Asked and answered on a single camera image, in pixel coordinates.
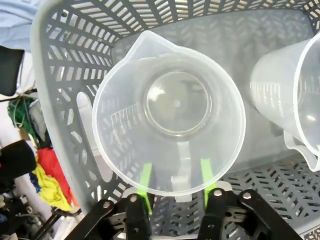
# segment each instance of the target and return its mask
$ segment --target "yellow cloth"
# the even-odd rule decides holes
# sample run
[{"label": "yellow cloth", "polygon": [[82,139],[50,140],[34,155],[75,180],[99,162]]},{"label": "yellow cloth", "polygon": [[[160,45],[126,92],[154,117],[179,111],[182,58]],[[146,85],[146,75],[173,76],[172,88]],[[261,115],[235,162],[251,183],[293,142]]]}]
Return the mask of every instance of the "yellow cloth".
[{"label": "yellow cloth", "polygon": [[38,163],[38,157],[36,157],[36,161],[36,169],[32,173],[38,178],[38,184],[41,187],[38,194],[41,199],[50,206],[60,208],[63,211],[71,211],[73,208],[69,205],[58,181],[54,177],[46,175],[45,170]]}]

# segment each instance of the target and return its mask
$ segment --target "plastic pitcher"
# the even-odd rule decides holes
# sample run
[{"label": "plastic pitcher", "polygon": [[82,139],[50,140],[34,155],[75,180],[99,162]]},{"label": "plastic pitcher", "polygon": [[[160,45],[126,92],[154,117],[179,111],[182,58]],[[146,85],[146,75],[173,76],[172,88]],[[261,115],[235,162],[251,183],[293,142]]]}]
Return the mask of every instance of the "plastic pitcher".
[{"label": "plastic pitcher", "polygon": [[284,130],[289,149],[320,170],[320,34],[263,56],[250,90],[258,111]]},{"label": "plastic pitcher", "polygon": [[246,117],[235,83],[216,62],[144,31],[101,83],[92,125],[101,155],[125,182],[179,197],[228,171]]}]

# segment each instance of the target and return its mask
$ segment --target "light blue fabric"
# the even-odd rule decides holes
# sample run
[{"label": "light blue fabric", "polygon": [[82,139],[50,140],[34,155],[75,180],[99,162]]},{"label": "light blue fabric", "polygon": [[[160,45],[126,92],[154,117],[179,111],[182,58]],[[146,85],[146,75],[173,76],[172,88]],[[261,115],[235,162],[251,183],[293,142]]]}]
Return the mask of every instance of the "light blue fabric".
[{"label": "light blue fabric", "polygon": [[30,29],[43,0],[0,0],[0,45],[31,52]]}]

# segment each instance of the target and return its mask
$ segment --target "red cloth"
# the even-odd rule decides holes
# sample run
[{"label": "red cloth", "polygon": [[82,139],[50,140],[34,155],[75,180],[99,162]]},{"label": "red cloth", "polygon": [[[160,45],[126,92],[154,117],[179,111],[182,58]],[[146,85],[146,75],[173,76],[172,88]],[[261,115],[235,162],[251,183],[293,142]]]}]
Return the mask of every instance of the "red cloth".
[{"label": "red cloth", "polygon": [[46,175],[51,176],[58,181],[65,198],[67,199],[68,203],[71,204],[73,194],[66,177],[62,172],[55,151],[50,148],[39,149],[38,163],[41,165]]}]

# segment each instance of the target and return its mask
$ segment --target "gray plastic basket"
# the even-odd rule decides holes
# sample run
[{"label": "gray plastic basket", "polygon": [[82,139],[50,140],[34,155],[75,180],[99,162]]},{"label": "gray plastic basket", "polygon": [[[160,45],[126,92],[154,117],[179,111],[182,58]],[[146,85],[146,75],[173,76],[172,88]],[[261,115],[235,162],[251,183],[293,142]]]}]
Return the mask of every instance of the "gray plastic basket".
[{"label": "gray plastic basket", "polygon": [[[88,212],[100,198],[117,201],[129,185],[114,173],[109,181],[103,180],[77,96],[84,93],[93,104],[99,84],[130,49],[137,33],[151,29],[178,45],[212,54],[209,57],[218,59],[232,77],[241,76],[244,81],[236,84],[247,100],[247,126],[253,127],[247,129],[247,142],[233,172],[223,179],[236,191],[258,190],[299,234],[313,230],[320,224],[319,175],[309,171],[299,155],[281,160],[292,152],[286,150],[281,131],[252,107],[245,86],[261,56],[311,38],[319,28],[318,0],[48,1],[32,27],[36,84],[55,152],[82,210]],[[261,33],[250,39],[253,44],[245,41],[248,31]],[[229,56],[236,62],[230,62]],[[201,202],[200,193],[183,204],[158,197],[151,221],[154,233],[196,233],[203,214]],[[177,214],[171,215],[168,208]],[[245,239],[232,224],[225,230],[229,239]]]}]

